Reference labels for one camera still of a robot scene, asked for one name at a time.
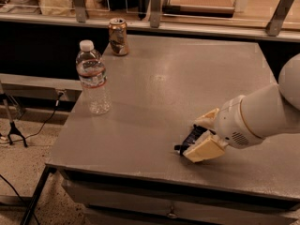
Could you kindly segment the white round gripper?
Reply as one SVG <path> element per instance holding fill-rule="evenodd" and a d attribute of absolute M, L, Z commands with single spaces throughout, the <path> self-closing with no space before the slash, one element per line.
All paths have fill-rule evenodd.
<path fill-rule="evenodd" d="M 263 142 L 247 127 L 242 115 L 244 96 L 235 97 L 219 109 L 215 108 L 196 118 L 194 124 L 206 129 L 215 128 L 217 135 L 205 131 L 184 153 L 183 156 L 193 163 L 221 157 L 228 145 L 245 149 Z"/>

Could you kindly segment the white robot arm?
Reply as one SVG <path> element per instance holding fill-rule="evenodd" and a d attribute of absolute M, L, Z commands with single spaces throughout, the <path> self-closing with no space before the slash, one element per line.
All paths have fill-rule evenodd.
<path fill-rule="evenodd" d="M 198 117 L 177 149 L 196 163 L 218 158 L 230 146 L 246 149 L 266 138 L 300 132 L 300 54 L 280 70 L 278 79 L 247 96 L 238 96 Z"/>

